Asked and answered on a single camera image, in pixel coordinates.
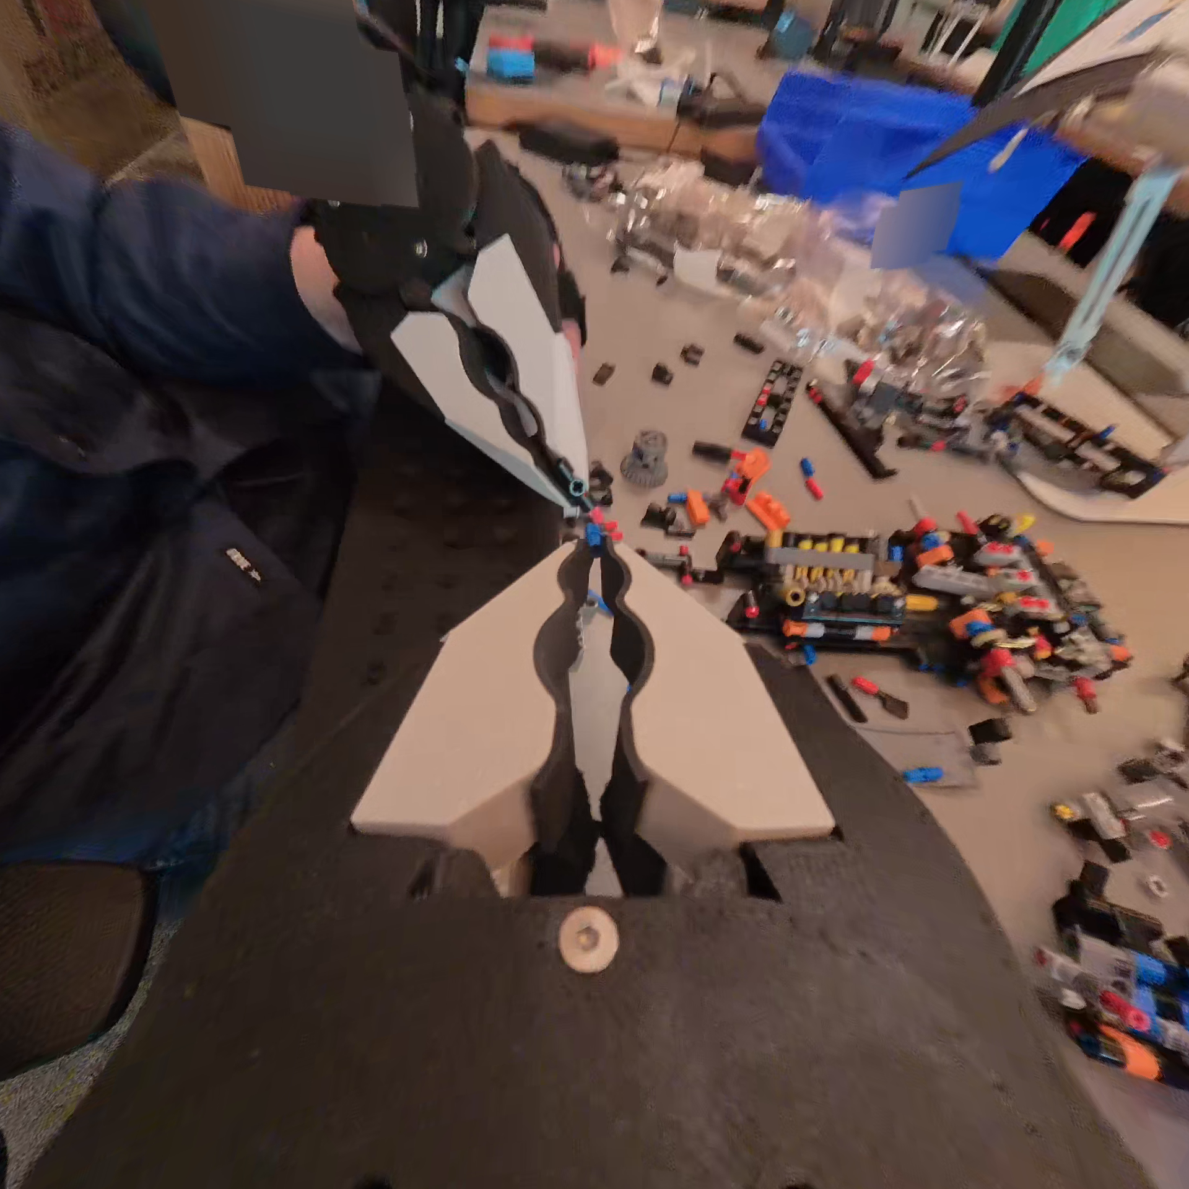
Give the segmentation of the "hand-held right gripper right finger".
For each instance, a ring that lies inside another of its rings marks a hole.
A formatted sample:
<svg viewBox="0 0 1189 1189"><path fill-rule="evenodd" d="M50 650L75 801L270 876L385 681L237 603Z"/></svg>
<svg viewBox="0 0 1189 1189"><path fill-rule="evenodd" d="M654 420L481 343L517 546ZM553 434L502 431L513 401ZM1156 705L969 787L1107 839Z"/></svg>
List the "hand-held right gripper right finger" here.
<svg viewBox="0 0 1189 1189"><path fill-rule="evenodd" d="M623 895L662 895L709 854L827 839L837 820L742 637L632 551L605 546L601 573L626 696L599 817Z"/></svg>

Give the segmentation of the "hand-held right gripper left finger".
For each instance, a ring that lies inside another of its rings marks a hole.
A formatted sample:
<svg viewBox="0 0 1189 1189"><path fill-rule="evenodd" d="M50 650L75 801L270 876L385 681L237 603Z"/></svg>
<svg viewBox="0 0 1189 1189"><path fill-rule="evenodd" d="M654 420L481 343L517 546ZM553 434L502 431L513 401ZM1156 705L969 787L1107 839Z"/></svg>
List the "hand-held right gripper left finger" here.
<svg viewBox="0 0 1189 1189"><path fill-rule="evenodd" d="M528 892L585 891L596 823L572 733L591 552L564 543L451 629L351 815L355 832L434 840Z"/></svg>

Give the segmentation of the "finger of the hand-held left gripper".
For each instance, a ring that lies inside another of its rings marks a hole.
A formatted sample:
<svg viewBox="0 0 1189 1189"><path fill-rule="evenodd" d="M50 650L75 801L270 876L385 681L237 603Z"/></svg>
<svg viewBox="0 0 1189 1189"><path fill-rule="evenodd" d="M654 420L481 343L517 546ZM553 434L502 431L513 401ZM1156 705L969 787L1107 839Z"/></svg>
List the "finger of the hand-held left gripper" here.
<svg viewBox="0 0 1189 1189"><path fill-rule="evenodd" d="M590 455L572 350L509 235L480 250L467 299L478 331L509 356L513 379L494 384L509 420L495 414L491 427L467 427L465 439L536 494L557 505L588 505Z"/></svg>
<svg viewBox="0 0 1189 1189"><path fill-rule="evenodd" d="M448 428L535 494L577 512L569 458L550 447L527 397L492 376L472 327L445 312L413 312L390 339Z"/></svg>

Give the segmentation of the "black lego frame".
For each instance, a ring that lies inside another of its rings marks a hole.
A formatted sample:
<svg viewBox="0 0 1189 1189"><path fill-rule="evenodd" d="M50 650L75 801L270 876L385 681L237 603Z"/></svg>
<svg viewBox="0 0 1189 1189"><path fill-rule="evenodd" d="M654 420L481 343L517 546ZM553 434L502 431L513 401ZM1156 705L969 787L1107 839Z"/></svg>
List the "black lego frame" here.
<svg viewBox="0 0 1189 1189"><path fill-rule="evenodd" d="M739 438L750 444L774 449L791 416L796 394L800 387L802 367L774 361L739 431Z"/></svg>

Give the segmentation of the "person's left forearm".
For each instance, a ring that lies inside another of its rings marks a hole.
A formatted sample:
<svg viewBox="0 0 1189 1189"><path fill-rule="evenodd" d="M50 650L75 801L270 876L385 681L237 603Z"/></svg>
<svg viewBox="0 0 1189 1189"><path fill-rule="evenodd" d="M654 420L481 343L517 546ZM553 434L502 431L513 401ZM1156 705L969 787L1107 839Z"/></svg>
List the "person's left forearm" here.
<svg viewBox="0 0 1189 1189"><path fill-rule="evenodd" d="M143 375L283 387L365 365L294 290L302 205L264 216L168 180L105 184L9 125L1 192L3 307Z"/></svg>

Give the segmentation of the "black lego link red pins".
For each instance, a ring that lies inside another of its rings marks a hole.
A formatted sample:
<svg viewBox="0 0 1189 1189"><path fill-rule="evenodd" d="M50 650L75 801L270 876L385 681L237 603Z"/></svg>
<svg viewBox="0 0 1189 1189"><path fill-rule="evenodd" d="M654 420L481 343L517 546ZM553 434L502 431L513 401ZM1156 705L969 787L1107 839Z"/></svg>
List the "black lego link red pins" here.
<svg viewBox="0 0 1189 1189"><path fill-rule="evenodd" d="M686 546L675 554L654 552L645 548L638 548L635 552L654 570L675 576L682 587L720 587L725 582L722 570L697 567Z"/></svg>

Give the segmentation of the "dark grey lego gear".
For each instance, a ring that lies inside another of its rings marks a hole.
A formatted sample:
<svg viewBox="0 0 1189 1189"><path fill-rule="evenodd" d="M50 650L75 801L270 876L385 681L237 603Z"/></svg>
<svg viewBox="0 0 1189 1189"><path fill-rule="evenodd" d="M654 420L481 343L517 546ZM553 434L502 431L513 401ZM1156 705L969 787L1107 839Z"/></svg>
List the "dark grey lego gear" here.
<svg viewBox="0 0 1189 1189"><path fill-rule="evenodd" d="M654 489L667 483L667 436L659 430L642 430L632 441L632 449L621 458L621 477L635 486Z"/></svg>

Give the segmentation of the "grey lego panel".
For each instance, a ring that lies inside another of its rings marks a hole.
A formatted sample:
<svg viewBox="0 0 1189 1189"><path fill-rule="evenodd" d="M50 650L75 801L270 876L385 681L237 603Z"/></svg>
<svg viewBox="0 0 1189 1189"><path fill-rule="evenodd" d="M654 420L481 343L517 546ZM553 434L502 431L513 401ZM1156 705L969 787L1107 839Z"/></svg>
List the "grey lego panel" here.
<svg viewBox="0 0 1189 1189"><path fill-rule="evenodd" d="M855 735L862 736L898 774L912 766L943 768L942 782L910 784L917 788L953 793L980 787L970 746L955 730L903 732L859 725Z"/></svg>

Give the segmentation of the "multicolour lego chassis assembly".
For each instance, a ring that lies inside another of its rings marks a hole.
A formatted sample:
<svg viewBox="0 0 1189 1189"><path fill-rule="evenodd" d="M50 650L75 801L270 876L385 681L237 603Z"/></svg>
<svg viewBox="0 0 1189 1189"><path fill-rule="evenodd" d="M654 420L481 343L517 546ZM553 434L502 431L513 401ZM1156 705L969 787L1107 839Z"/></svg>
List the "multicolour lego chassis assembly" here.
<svg viewBox="0 0 1189 1189"><path fill-rule="evenodd" d="M730 532L693 578L730 585L726 622L807 659L885 653L992 708L1033 714L1071 692L1088 714L1099 686L1134 664L1082 576L1032 538L1028 518L932 519L885 538Z"/></svg>

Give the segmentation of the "clear bags of lego parts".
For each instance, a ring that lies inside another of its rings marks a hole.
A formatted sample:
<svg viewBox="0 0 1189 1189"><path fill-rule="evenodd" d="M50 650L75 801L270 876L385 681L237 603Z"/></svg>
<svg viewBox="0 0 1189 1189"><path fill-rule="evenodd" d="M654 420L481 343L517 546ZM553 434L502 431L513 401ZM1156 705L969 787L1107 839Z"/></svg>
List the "clear bags of lego parts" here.
<svg viewBox="0 0 1189 1189"><path fill-rule="evenodd" d="M945 261L914 244L877 247L879 225L899 221L895 200L821 208L675 158L615 170L602 188L620 257L734 302L775 345L851 350L923 389L988 378L988 327Z"/></svg>

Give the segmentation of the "long black lego beam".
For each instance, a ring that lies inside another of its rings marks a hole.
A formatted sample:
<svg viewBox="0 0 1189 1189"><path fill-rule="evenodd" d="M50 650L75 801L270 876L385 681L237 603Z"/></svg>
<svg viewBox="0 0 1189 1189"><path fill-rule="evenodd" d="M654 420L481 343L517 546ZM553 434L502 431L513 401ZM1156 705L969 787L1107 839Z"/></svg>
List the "long black lego beam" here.
<svg viewBox="0 0 1189 1189"><path fill-rule="evenodd" d="M890 482L899 475L898 469L885 466L879 458L879 445L882 439L873 431L859 427L849 412L840 409L827 397L818 379L810 379L807 383L807 397L824 416L824 420L832 427L846 450L854 456L871 482Z"/></svg>

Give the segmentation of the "grey lego steering assembly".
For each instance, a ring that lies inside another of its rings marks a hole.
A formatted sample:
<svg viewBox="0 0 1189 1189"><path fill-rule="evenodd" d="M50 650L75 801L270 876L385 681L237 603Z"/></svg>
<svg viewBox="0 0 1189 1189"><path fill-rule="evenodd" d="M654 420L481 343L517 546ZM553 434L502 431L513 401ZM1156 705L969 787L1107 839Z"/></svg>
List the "grey lego steering assembly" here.
<svg viewBox="0 0 1189 1189"><path fill-rule="evenodd" d="M1049 817L1069 837L1121 865L1145 851L1186 847L1186 746L1161 741L1121 762L1107 787L1057 801Z"/></svg>

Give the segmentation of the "blue grey lego piston assembly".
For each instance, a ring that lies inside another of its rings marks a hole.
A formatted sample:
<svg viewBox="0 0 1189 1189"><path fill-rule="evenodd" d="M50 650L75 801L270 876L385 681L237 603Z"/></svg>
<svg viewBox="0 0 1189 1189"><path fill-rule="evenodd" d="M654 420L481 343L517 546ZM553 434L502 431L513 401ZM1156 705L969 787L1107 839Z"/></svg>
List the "blue grey lego piston assembly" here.
<svg viewBox="0 0 1189 1189"><path fill-rule="evenodd" d="M1033 969L1077 1049L1135 1079L1187 1092L1187 939L1115 903L1110 869L1085 861L1050 908Z"/></svg>

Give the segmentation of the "black curved lego subframe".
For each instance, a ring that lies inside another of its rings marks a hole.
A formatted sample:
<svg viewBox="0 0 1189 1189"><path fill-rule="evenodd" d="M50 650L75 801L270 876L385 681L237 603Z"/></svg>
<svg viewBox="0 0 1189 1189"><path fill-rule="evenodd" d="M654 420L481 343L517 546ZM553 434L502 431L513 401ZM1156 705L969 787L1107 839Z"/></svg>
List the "black curved lego subframe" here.
<svg viewBox="0 0 1189 1189"><path fill-rule="evenodd" d="M1168 477L1159 461L1116 438L1113 425L1094 427L1025 390L984 412L989 431L1002 431L1016 452L1006 461L1017 475L1032 474L1077 493L1139 499Z"/></svg>

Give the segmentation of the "lego instruction booklet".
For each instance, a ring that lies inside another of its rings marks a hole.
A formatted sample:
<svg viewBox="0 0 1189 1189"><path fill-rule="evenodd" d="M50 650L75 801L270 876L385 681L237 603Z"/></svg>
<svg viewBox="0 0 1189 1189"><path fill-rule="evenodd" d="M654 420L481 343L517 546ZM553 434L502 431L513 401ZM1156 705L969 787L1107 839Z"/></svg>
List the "lego instruction booklet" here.
<svg viewBox="0 0 1189 1189"><path fill-rule="evenodd" d="M1128 2L1104 15L1038 71L977 109L906 178L932 169L1002 129L1030 126L1066 112L1088 96L1126 96L1139 76L1186 55L1186 4Z"/></svg>

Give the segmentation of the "person's left hand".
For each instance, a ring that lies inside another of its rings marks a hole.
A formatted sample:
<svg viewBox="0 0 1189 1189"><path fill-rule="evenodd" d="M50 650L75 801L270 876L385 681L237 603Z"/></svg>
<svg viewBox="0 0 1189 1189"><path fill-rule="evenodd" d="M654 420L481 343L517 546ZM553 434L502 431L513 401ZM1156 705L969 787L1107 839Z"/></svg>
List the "person's left hand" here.
<svg viewBox="0 0 1189 1189"><path fill-rule="evenodd" d="M336 346L362 357L363 350L336 296L338 277L310 225L294 230L289 241L289 271L294 290L310 318Z"/></svg>

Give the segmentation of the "black power adapter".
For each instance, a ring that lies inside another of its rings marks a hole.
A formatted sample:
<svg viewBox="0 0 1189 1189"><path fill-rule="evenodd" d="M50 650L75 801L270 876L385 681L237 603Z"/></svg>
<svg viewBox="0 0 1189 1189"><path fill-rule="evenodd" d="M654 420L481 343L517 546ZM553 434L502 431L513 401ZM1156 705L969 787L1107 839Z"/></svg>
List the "black power adapter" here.
<svg viewBox="0 0 1189 1189"><path fill-rule="evenodd" d="M709 92L690 93L676 104L681 123L708 131L755 128L764 114L764 104L737 96L715 96Z"/></svg>
<svg viewBox="0 0 1189 1189"><path fill-rule="evenodd" d="M517 123L514 129L519 147L527 154L563 167L602 169L621 156L615 137L564 120Z"/></svg>

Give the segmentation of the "red black hand tool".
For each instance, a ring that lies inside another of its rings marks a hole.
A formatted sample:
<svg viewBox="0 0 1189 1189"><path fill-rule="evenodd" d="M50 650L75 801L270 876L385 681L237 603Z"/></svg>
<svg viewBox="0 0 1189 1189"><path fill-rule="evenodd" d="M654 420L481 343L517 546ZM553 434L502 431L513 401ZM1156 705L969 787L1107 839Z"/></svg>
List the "red black hand tool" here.
<svg viewBox="0 0 1189 1189"><path fill-rule="evenodd" d="M621 60L621 49L597 41L553 41L533 40L533 65L560 74L590 74L615 68Z"/></svg>

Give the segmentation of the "person's dark blue trousers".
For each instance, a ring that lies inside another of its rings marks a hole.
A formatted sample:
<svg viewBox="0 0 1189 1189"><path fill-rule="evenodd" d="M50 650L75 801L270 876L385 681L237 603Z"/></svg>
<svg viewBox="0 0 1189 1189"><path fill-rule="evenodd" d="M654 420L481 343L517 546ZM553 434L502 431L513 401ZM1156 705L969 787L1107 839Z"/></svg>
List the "person's dark blue trousers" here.
<svg viewBox="0 0 1189 1189"><path fill-rule="evenodd" d="M146 858L300 700L379 390L143 379L3 310L3 858Z"/></svg>

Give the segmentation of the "blue storage bin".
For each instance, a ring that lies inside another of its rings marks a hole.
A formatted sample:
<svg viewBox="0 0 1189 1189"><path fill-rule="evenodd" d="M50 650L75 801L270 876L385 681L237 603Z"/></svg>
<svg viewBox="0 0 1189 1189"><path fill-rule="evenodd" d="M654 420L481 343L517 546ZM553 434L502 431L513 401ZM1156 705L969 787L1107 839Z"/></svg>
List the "blue storage bin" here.
<svg viewBox="0 0 1189 1189"><path fill-rule="evenodd" d="M791 70L761 121L758 161L770 192L819 206L859 194L898 199L904 188L961 184L945 254L997 260L1085 159L1054 136L1027 129L1005 164L991 170L1016 134L1008 128L909 178L973 115L967 96Z"/></svg>

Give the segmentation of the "white book stand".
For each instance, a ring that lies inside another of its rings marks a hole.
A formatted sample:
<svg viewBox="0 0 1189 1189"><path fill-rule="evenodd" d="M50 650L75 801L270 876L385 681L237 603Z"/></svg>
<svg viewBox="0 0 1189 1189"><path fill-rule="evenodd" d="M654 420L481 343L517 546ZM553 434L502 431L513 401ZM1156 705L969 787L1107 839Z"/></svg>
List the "white book stand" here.
<svg viewBox="0 0 1189 1189"><path fill-rule="evenodd" d="M1002 461L1044 507L1077 523L1186 527L1186 342L1121 293L1178 180L1162 166L1139 177L1088 271L1028 236L1006 266L981 269L989 291L1044 337L1025 350L1024 379L1008 379L989 403L1032 392L1085 423L1113 425L1124 445L1168 469L1146 496L1124 499L1065 489L1030 464L1017 475Z"/></svg>

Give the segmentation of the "green object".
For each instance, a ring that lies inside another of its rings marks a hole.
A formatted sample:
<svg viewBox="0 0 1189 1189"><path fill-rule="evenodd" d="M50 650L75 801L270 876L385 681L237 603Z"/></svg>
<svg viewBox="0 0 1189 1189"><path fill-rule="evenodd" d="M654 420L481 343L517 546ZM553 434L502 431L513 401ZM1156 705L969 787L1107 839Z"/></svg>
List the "green object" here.
<svg viewBox="0 0 1189 1189"><path fill-rule="evenodd" d="M1104 15L1121 2L1060 2L1033 52L1025 62L1025 73L1039 70L1047 60L1085 33Z"/></svg>

